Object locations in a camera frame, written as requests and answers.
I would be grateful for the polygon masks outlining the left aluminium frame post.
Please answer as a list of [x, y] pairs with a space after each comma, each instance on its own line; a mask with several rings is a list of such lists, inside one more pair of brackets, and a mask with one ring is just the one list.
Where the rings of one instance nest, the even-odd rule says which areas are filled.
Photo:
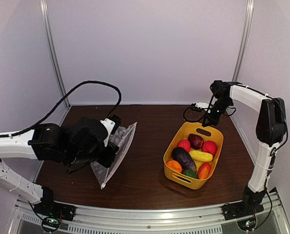
[[64, 86], [64, 83], [62, 80], [61, 71], [60, 71], [60, 67], [59, 67], [59, 63], [58, 63], [58, 58], [57, 58], [57, 54], [56, 54], [56, 50], [55, 50], [47, 0], [40, 0], [40, 10], [41, 10], [42, 18], [43, 18], [45, 36], [46, 36], [46, 40], [47, 40], [47, 44], [48, 44], [48, 49], [49, 49], [52, 67], [53, 67], [54, 74], [55, 74], [55, 79], [58, 83], [58, 89], [59, 89], [61, 96], [64, 96], [66, 94], [66, 89], [65, 89], [65, 86]]

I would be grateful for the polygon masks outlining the right aluminium frame post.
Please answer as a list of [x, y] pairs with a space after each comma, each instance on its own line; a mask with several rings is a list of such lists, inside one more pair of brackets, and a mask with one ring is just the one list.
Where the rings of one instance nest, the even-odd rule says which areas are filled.
[[235, 68], [234, 68], [233, 77], [232, 77], [233, 82], [238, 81], [239, 76], [240, 76], [241, 68], [244, 62], [244, 57], [245, 57], [245, 51], [249, 42], [253, 15], [254, 15], [254, 0], [247, 0], [242, 37], [241, 37], [238, 56], [237, 56], [237, 60], [236, 60]]

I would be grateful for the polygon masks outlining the yellow plastic basket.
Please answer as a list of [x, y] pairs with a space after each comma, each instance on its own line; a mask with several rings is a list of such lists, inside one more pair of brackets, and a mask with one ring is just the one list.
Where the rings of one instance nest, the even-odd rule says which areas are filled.
[[[178, 145], [179, 141], [181, 141], [183, 139], [188, 139], [189, 134], [197, 134], [204, 139], [204, 142], [211, 140], [217, 144], [217, 152], [216, 152], [215, 156], [213, 156], [213, 160], [211, 162], [209, 162], [211, 164], [211, 170], [210, 170], [210, 173], [209, 173], [207, 179], [198, 179], [198, 178], [194, 179], [194, 178], [188, 177], [186, 175], [183, 175], [182, 173], [178, 173], [178, 172], [172, 170], [171, 168], [169, 168], [166, 165], [166, 163], [168, 161], [173, 160], [172, 150], [175, 147], [178, 147], [177, 145]], [[215, 170], [215, 167], [217, 165], [217, 162], [218, 162], [218, 159], [219, 159], [219, 156], [221, 153], [223, 140], [224, 140], [224, 137], [223, 137], [222, 133], [213, 127], [210, 127], [210, 126], [203, 127], [202, 124], [199, 122], [196, 122], [196, 123], [185, 122], [181, 126], [181, 128], [178, 130], [176, 135], [174, 136], [172, 142], [170, 143], [168, 149], [166, 150], [166, 152], [163, 156], [165, 177], [178, 183], [178, 184], [181, 184], [185, 187], [188, 187], [190, 189], [193, 189], [193, 190], [200, 189], [206, 183], [206, 181], [212, 176], [212, 174]], [[198, 162], [198, 161], [194, 161], [194, 162], [195, 162], [196, 167], [197, 167], [197, 170], [195, 172], [198, 173], [199, 167], [204, 162]]]

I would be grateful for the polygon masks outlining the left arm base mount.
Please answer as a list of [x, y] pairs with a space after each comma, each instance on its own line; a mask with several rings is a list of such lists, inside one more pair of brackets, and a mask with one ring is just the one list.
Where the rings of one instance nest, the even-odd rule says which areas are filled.
[[57, 231], [63, 221], [73, 221], [76, 207], [59, 202], [46, 204], [41, 202], [39, 204], [29, 203], [34, 214], [41, 220], [41, 227], [47, 233]]

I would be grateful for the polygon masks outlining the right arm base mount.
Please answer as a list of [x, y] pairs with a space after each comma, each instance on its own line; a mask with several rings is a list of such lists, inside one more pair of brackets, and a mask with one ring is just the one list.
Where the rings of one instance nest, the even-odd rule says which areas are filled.
[[246, 232], [253, 231], [257, 227], [256, 214], [264, 211], [264, 207], [261, 204], [258, 204], [252, 210], [246, 210], [242, 201], [225, 203], [221, 209], [226, 221], [236, 219], [238, 228]]

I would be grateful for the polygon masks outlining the purple toy eggplant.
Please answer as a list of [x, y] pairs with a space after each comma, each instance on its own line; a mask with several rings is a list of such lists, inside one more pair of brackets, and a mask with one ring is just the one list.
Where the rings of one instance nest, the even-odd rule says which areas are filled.
[[190, 154], [181, 147], [175, 147], [172, 150], [172, 158], [176, 160], [183, 169], [197, 170], [196, 164]]

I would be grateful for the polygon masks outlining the red toy strawberry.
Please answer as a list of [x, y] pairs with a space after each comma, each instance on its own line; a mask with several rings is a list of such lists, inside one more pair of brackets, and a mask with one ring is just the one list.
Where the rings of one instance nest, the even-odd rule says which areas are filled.
[[217, 144], [211, 140], [205, 141], [202, 146], [202, 151], [215, 156], [217, 152]]

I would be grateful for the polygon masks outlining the orange toy fruit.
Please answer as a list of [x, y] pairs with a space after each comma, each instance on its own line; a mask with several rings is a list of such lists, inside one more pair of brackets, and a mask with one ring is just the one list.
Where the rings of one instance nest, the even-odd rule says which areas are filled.
[[166, 163], [166, 165], [171, 168], [172, 170], [178, 172], [178, 173], [182, 173], [182, 166], [180, 165], [180, 163], [176, 160], [170, 160]]

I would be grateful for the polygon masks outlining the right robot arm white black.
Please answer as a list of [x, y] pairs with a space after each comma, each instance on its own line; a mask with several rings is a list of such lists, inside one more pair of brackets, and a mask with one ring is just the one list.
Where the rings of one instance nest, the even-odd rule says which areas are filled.
[[274, 167], [277, 151], [288, 138], [285, 103], [281, 98], [263, 94], [239, 82], [224, 82], [215, 80], [210, 85], [212, 98], [210, 100], [202, 125], [216, 126], [226, 109], [238, 101], [259, 116], [255, 128], [258, 139], [258, 155], [253, 174], [244, 189], [242, 201], [235, 208], [242, 215], [251, 215], [257, 211], [267, 193], [267, 182]]

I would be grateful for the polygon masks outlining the orange red toy mango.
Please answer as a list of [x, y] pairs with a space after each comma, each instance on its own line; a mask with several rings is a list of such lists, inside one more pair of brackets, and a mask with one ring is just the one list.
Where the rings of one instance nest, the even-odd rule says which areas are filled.
[[209, 162], [204, 162], [198, 169], [197, 178], [207, 179], [211, 170], [211, 164]]

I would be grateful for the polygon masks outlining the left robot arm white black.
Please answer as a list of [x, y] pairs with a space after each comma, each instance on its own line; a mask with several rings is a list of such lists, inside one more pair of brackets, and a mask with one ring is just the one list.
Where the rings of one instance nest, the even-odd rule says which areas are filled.
[[98, 162], [109, 168], [119, 150], [110, 141], [121, 124], [113, 115], [104, 120], [81, 118], [75, 125], [60, 127], [54, 123], [38, 124], [30, 130], [0, 135], [0, 183], [12, 192], [26, 198], [36, 211], [55, 216], [62, 213], [62, 204], [54, 201], [54, 193], [37, 185], [10, 169], [5, 158], [27, 158], [62, 163], [70, 168], [78, 163], [84, 167]]

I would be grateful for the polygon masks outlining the green toy lime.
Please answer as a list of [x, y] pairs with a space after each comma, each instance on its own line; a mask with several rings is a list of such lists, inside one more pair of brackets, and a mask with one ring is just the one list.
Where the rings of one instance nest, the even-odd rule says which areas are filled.
[[197, 173], [194, 170], [192, 170], [192, 169], [184, 169], [182, 171], [182, 174], [185, 175], [185, 176], [197, 179]]

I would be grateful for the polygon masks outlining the front aluminium rail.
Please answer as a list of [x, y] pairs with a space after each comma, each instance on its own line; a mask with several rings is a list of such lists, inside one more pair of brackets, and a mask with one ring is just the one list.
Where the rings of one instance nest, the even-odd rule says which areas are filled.
[[178, 209], [138, 210], [75, 206], [73, 220], [62, 221], [58, 234], [290, 234], [290, 224], [277, 192], [263, 199], [263, 211], [227, 220], [226, 203]]

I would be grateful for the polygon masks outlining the aluminium frame post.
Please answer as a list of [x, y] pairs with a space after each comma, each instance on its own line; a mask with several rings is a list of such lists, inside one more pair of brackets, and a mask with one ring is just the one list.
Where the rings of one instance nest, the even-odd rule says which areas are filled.
[[235, 68], [234, 68], [233, 77], [232, 77], [233, 82], [238, 81], [239, 76], [240, 76], [241, 68], [244, 62], [244, 57], [245, 57], [245, 51], [249, 42], [253, 15], [254, 15], [254, 0], [247, 0], [242, 37], [241, 37], [238, 56], [237, 56], [237, 60], [236, 60]]
[[45, 36], [46, 36], [46, 40], [47, 40], [47, 44], [48, 44], [48, 49], [49, 49], [52, 67], [53, 67], [54, 74], [55, 74], [55, 79], [58, 83], [58, 89], [59, 89], [61, 96], [64, 96], [66, 94], [66, 89], [65, 89], [65, 86], [64, 86], [64, 83], [62, 80], [61, 71], [60, 71], [60, 67], [59, 67], [59, 63], [58, 63], [58, 58], [57, 58], [57, 54], [56, 54], [56, 50], [55, 50], [47, 0], [40, 0], [40, 10], [41, 10], [42, 18], [43, 18]]

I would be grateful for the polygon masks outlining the dark red toy apple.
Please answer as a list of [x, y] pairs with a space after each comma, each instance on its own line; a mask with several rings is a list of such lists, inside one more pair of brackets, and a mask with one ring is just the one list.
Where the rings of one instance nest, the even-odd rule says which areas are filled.
[[189, 134], [188, 141], [191, 145], [191, 148], [195, 150], [201, 149], [204, 143], [204, 139], [197, 134]]

